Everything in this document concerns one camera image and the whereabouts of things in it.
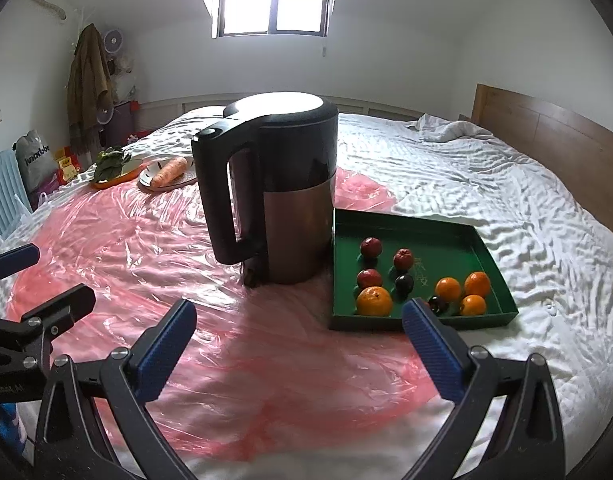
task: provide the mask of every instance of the electric kettle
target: electric kettle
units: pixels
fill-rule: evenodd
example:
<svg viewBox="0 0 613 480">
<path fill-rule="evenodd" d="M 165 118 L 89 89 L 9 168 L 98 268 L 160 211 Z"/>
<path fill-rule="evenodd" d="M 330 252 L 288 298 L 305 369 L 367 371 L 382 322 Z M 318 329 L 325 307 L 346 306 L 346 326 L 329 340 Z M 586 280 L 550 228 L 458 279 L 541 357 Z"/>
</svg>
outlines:
<svg viewBox="0 0 613 480">
<path fill-rule="evenodd" d="M 241 99 L 222 115 L 191 140 L 216 259 L 241 262 L 247 286 L 303 282 L 331 245 L 337 107 L 275 92 Z"/>
</svg>

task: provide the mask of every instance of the green tray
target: green tray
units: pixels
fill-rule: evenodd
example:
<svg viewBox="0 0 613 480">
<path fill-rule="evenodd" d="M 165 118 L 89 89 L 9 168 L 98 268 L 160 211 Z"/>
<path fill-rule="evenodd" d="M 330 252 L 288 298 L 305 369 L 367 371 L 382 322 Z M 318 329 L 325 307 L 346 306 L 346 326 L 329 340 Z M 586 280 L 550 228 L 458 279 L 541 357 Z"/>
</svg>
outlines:
<svg viewBox="0 0 613 480">
<path fill-rule="evenodd" d="M 355 298 L 359 293 L 357 274 L 365 269 L 359 245 L 365 238 L 376 237 L 384 250 L 376 269 L 382 275 L 384 288 L 394 287 L 393 256 L 400 248 L 409 248 L 415 265 L 409 271 L 415 278 L 411 298 L 428 300 L 435 295 L 438 280 L 452 276 L 464 283 L 475 270 L 483 270 L 491 279 L 491 293 L 486 297 L 487 311 L 481 316 L 459 316 L 458 303 L 451 304 L 440 316 L 442 323 L 458 330 L 475 330 L 507 325 L 516 315 L 517 306 L 491 253 L 474 227 L 451 222 L 336 209 L 334 212 L 333 251 L 333 317 L 332 330 L 401 331 L 401 308 L 407 300 L 393 295 L 393 311 L 389 317 L 359 316 Z"/>
</svg>

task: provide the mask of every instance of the plastic wrap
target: plastic wrap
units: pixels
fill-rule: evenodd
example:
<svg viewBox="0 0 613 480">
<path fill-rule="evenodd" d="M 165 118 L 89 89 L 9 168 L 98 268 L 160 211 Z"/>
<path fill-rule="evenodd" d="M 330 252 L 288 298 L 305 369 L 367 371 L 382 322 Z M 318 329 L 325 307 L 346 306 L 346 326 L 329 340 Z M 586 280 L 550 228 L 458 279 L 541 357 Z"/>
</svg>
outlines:
<svg viewBox="0 0 613 480">
<path fill-rule="evenodd" d="M 343 206 L 389 210 L 395 201 L 365 176 L 339 170 L 337 182 Z M 54 341 L 53 356 L 103 358 L 178 298 L 197 304 L 196 332 L 148 405 L 178 451 L 250 460 L 334 446 L 435 395 L 404 336 L 327 329 L 330 269 L 299 285 L 244 288 L 239 267 L 214 258 L 197 186 L 84 191 L 51 213 L 34 243 L 42 259 L 16 280 L 11 319 L 80 282 L 97 297 L 94 312 Z"/>
</svg>

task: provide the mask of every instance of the window frame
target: window frame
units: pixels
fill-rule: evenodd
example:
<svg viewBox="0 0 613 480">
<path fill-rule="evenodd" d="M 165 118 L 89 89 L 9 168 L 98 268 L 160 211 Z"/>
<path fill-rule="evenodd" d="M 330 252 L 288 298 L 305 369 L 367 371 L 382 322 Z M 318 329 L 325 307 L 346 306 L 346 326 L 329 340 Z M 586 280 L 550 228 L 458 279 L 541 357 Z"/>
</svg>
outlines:
<svg viewBox="0 0 613 480">
<path fill-rule="evenodd" d="M 326 37 L 329 28 L 329 14 L 331 1 L 321 1 L 321 18 L 320 18 L 320 30 L 278 30 L 278 2 L 279 0 L 270 1 L 269 12 L 269 27 L 267 30 L 261 30 L 257 32 L 224 32 L 224 4 L 226 0 L 218 0 L 218 30 L 217 38 L 228 38 L 231 36 L 272 36 L 279 34 L 289 34 L 298 36 L 320 36 Z"/>
</svg>

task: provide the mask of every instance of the large orange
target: large orange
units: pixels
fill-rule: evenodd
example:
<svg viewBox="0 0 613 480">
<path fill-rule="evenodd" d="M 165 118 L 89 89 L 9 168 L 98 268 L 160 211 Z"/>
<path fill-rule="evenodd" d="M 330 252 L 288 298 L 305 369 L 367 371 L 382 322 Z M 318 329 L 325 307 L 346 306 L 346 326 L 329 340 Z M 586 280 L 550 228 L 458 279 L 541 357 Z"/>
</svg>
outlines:
<svg viewBox="0 0 613 480">
<path fill-rule="evenodd" d="M 486 313 L 486 301 L 481 296 L 472 294 L 466 296 L 460 303 L 460 314 L 462 316 L 481 316 Z"/>
<path fill-rule="evenodd" d="M 457 301 L 462 296 L 462 287 L 455 278 L 442 278 L 435 286 L 435 294 L 444 301 Z"/>
<path fill-rule="evenodd" d="M 464 280 L 464 293 L 467 296 L 475 294 L 477 296 L 488 296 L 491 293 L 491 280 L 486 275 L 486 272 L 472 272 L 468 278 Z"/>
<path fill-rule="evenodd" d="M 360 292 L 355 306 L 360 316 L 389 316 L 393 309 L 393 300 L 385 288 L 370 286 Z"/>
</svg>

